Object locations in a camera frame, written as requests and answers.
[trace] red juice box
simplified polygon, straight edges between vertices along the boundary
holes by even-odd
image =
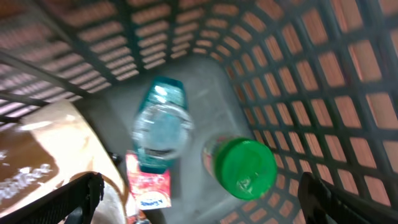
[[[170,172],[164,174],[149,174],[141,172],[137,156],[126,154],[127,177],[130,191],[139,209],[150,210],[171,207]]]

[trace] package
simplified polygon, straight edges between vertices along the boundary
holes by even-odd
[[[122,208],[124,221],[137,213],[100,140],[68,101],[45,106],[24,117],[21,125],[0,131],[0,167],[0,217],[87,172],[102,173],[119,197],[113,204]]]
[[[141,172],[137,156],[126,154],[127,176],[130,191],[141,210],[171,207],[170,172],[149,174]]]

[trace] plastic basket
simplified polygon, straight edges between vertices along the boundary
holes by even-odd
[[[0,129],[200,54],[225,68],[279,166],[276,186],[222,223],[303,223],[303,171],[398,210],[397,12],[394,0],[3,0]]]

